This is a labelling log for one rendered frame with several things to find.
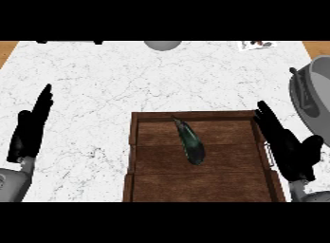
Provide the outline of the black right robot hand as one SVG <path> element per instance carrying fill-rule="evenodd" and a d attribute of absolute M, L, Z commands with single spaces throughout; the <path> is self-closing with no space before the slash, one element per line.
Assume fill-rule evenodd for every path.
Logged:
<path fill-rule="evenodd" d="M 320 149 L 324 144 L 320 135 L 311 135 L 299 141 L 283 127 L 276 114 L 264 101 L 258 102 L 254 120 L 270 144 L 273 157 L 282 176 L 289 182 L 315 180 L 314 165 L 320 161 Z"/>

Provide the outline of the white printed card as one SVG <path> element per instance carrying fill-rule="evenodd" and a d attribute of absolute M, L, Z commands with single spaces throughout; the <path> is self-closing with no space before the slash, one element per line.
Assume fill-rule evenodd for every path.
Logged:
<path fill-rule="evenodd" d="M 273 41 L 239 41 L 237 48 L 240 51 L 265 49 L 276 47 L 277 43 Z"/>

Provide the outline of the dark green eggplant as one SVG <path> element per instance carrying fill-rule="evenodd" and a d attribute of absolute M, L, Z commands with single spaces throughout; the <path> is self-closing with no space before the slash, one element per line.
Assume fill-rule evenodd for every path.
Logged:
<path fill-rule="evenodd" d="M 177 117 L 172 117 L 172 119 L 187 160 L 193 165 L 200 165 L 206 156 L 203 143 L 187 122 Z"/>

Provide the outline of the grey metal pot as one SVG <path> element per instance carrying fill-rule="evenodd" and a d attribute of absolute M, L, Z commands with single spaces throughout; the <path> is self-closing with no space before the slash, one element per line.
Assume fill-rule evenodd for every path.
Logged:
<path fill-rule="evenodd" d="M 330 148 L 330 55 L 318 55 L 301 68 L 289 69 L 289 96 L 298 116 Z"/>

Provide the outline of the brown wooden tray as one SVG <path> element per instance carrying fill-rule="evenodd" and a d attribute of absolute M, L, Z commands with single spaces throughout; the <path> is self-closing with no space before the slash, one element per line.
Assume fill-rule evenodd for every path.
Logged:
<path fill-rule="evenodd" d="M 283 202 L 255 112 L 134 112 L 130 122 L 125 202 Z M 186 122 L 205 146 L 187 160 L 177 125 Z"/>

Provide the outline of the grey round object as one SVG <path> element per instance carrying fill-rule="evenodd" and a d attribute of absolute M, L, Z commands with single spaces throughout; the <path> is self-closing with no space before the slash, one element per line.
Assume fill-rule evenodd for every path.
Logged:
<path fill-rule="evenodd" d="M 146 41 L 146 45 L 156 51 L 168 51 L 180 45 L 180 41 Z"/>

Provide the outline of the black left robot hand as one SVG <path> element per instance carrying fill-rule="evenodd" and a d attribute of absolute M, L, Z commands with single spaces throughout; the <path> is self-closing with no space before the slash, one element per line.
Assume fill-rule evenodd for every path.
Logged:
<path fill-rule="evenodd" d="M 32 110 L 17 113 L 7 162 L 19 163 L 20 158 L 34 158 L 41 150 L 43 129 L 53 105 L 51 84 L 47 84 L 38 96 Z"/>

